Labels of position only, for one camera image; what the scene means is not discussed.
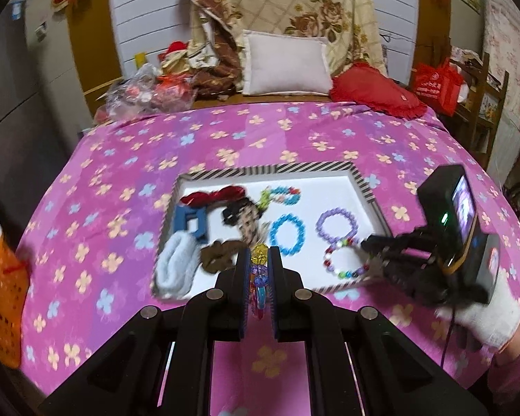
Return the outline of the white gloved right hand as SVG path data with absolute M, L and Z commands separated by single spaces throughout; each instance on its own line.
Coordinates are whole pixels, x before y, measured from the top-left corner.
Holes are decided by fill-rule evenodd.
M 435 315 L 467 329 L 498 353 L 512 358 L 520 354 L 520 303 L 511 293 L 504 269 L 499 269 L 489 304 L 459 304 L 456 309 L 442 306 Z

